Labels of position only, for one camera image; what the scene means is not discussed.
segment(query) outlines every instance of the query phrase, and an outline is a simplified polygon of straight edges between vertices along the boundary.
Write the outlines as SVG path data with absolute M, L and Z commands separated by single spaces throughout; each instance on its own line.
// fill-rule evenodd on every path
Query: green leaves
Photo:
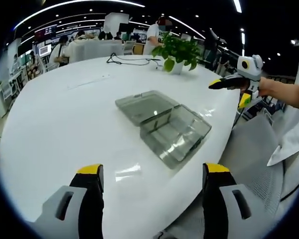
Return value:
M 153 51 L 151 52 L 152 56 L 155 57 L 157 55 L 160 56 L 160 53 L 162 51 L 163 47 L 162 46 L 157 46 L 153 49 Z
M 153 57 L 162 56 L 165 59 L 164 69 L 172 71 L 175 63 L 184 61 L 184 66 L 190 65 L 190 71 L 197 67 L 196 57 L 200 55 L 197 42 L 186 41 L 165 33 L 163 35 L 164 46 L 158 46 L 152 51 Z
M 176 57 L 176 63 L 180 63 L 180 62 L 182 62 L 182 61 L 183 61 L 182 58 L 180 58 L 180 57 Z
M 190 71 L 194 70 L 197 66 L 196 58 L 191 61 Z
M 163 50 L 161 51 L 161 56 L 164 58 L 164 60 L 166 60 L 168 58 L 168 51 L 163 48 Z
M 171 72 L 172 69 L 173 69 L 173 67 L 174 67 L 174 65 L 175 65 L 175 62 L 174 62 L 172 59 L 168 58 L 168 59 L 165 61 L 165 63 L 164 63 L 164 69 L 165 69 L 167 72 Z

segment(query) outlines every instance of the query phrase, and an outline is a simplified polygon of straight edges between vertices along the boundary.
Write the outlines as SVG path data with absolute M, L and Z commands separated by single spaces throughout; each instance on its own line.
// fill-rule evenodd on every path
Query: gray plastic box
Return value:
M 144 121 L 179 105 L 159 91 L 128 96 L 116 100 L 115 104 L 135 126 L 140 126 Z
M 171 169 L 180 164 L 211 130 L 203 118 L 186 106 L 167 110 L 141 125 L 141 138 Z
M 141 127 L 141 139 L 170 168 L 179 165 L 211 130 L 201 116 L 158 91 L 115 101 Z

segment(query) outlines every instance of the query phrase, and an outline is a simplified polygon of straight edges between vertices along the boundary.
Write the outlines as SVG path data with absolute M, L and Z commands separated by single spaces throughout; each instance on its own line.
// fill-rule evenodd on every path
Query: white round table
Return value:
M 132 66 L 106 60 L 67 65 L 25 85 L 2 133 L 0 177 L 17 212 L 33 222 L 42 204 L 69 185 L 78 169 L 102 163 L 104 238 L 147 239 L 169 226 L 201 191 L 202 164 L 219 161 L 239 91 L 209 90 L 219 76 L 201 66 L 170 75 L 154 62 Z M 141 140 L 140 128 L 115 105 L 116 99 L 150 90 L 212 125 L 205 143 L 180 169 L 169 169 L 155 156 Z

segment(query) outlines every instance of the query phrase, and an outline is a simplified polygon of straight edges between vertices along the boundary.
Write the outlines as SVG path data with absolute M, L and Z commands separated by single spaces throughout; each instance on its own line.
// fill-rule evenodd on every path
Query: white flower pot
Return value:
M 182 61 L 180 63 L 177 63 L 175 61 L 175 65 L 174 65 L 174 67 L 173 67 L 173 69 L 172 69 L 172 71 L 170 73 L 173 74 L 173 75 L 180 75 L 180 73 L 181 73 L 181 71 L 183 69 L 183 66 L 184 66 L 184 61 Z

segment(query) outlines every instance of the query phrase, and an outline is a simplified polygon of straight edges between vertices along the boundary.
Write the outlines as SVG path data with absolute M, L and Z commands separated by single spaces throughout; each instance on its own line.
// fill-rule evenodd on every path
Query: white shirt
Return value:
M 78 45 L 83 45 L 87 41 L 84 35 L 80 36 L 78 39 L 70 42 L 66 50 L 64 51 L 64 55 L 69 57 L 69 64 L 76 62 L 75 48 Z
M 56 62 L 54 62 L 54 59 L 56 58 L 56 57 L 59 57 L 59 56 L 62 56 L 62 54 L 64 54 L 64 51 L 65 51 L 65 46 L 62 46 L 62 48 L 61 48 L 61 52 L 60 52 L 60 55 L 59 55 L 59 51 L 60 51 L 60 47 L 61 47 L 61 44 L 59 43 L 59 44 L 57 44 L 54 48 L 53 48 L 53 50 L 52 50 L 52 52 L 51 52 L 51 55 L 50 55 L 50 58 L 49 58 L 49 65 L 54 65 L 54 64 L 56 64 Z
M 267 166 L 275 165 L 286 160 L 286 171 L 281 198 L 288 195 L 299 185 L 299 122 L 289 130 L 282 138 L 279 146 L 272 154 Z M 299 188 L 287 199 L 279 203 L 276 219 L 280 220 L 282 216 L 291 208 L 292 203 L 299 193 Z
M 157 39 L 159 39 L 159 33 L 160 33 L 160 29 L 159 29 L 157 23 L 155 23 L 149 27 L 148 32 L 147 32 L 147 40 L 146 40 L 146 44 L 144 47 L 143 55 L 151 55 L 151 52 L 154 50 L 155 46 L 150 41 L 148 41 L 148 39 L 151 36 L 154 36 Z

